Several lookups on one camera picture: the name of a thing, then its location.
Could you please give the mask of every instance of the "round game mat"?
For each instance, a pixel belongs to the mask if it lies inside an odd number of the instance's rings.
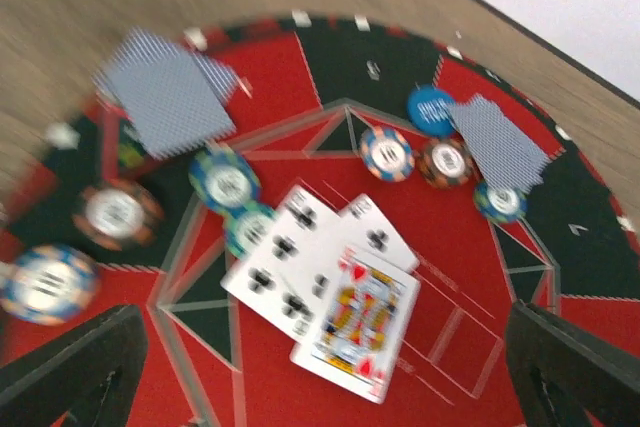
[[[360,193],[382,209],[421,261],[420,292],[387,398],[369,403],[289,360],[292,341],[227,296],[220,280],[222,218],[194,195],[193,155],[152,162],[123,112],[92,99],[7,204],[2,261],[52,242],[102,264],[102,290],[58,327],[11,319],[5,362],[110,306],[137,304],[150,346],[129,425],[422,425],[513,427],[522,415],[504,359],[515,299],[640,355],[639,246],[618,202],[567,133],[497,73],[458,50],[364,17],[303,12],[204,31],[207,55],[234,68],[243,88],[227,107],[226,142],[251,164],[261,202],[277,206],[296,183],[340,209]],[[450,190],[419,172],[383,182],[362,165],[371,125],[426,137],[407,116],[416,85],[456,101],[481,94],[553,160],[520,222],[493,225],[473,205],[475,181]],[[151,245],[118,252],[73,224],[79,194],[103,175],[135,178],[164,209]]]

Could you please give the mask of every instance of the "teal poker chip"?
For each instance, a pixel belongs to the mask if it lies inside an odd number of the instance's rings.
[[[275,211],[259,202],[249,202],[224,222],[229,252],[240,259],[262,240],[275,220]]]
[[[496,224],[516,222],[527,213],[527,199],[522,192],[517,189],[492,189],[484,181],[476,186],[473,203],[485,218]]]
[[[225,216],[239,212],[261,192],[260,180],[244,157],[227,147],[196,154],[189,181],[207,208]]]
[[[96,264],[64,245],[41,245],[13,263],[0,303],[14,317],[57,325],[82,312],[98,290]]]
[[[409,142],[389,127],[372,127],[364,132],[360,155],[369,172],[387,182],[406,179],[415,166]]]
[[[449,137],[455,132],[448,104],[455,101],[446,92],[430,86],[414,90],[407,101],[409,119],[418,130],[432,137]]]

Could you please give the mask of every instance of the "white chip center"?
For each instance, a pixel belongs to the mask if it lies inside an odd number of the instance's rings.
[[[450,145],[436,145],[431,152],[436,168],[447,177],[459,177],[466,167],[462,154]]]
[[[251,183],[247,176],[231,165],[216,166],[205,181],[209,195],[218,204],[240,207],[251,199]]]
[[[25,307],[44,314],[55,310],[61,301],[74,301],[80,287],[80,275],[67,264],[35,260],[19,269],[14,281],[16,297]]]
[[[520,198],[512,189],[488,189],[487,198],[489,203],[501,214],[515,214],[520,208]]]
[[[399,172],[407,164],[407,153],[395,139],[380,139],[371,146],[371,158],[385,172]]]
[[[142,227],[144,210],[140,202],[126,192],[107,189],[89,200],[87,219],[100,233],[114,239],[124,239]]]
[[[251,252],[268,232],[273,219],[262,212],[250,212],[238,219],[236,239],[242,250]]]

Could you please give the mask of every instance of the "red heart symbol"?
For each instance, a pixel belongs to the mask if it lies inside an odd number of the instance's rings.
[[[373,362],[371,361],[371,357],[367,357],[362,362],[360,362],[356,367],[356,374],[361,375],[362,377],[366,377],[368,379],[369,377],[371,377],[372,370],[373,370]]]
[[[356,264],[353,266],[353,270],[351,271],[351,277],[353,278],[354,282],[360,282],[364,280],[366,275],[367,275],[367,269],[364,268],[362,265]]]

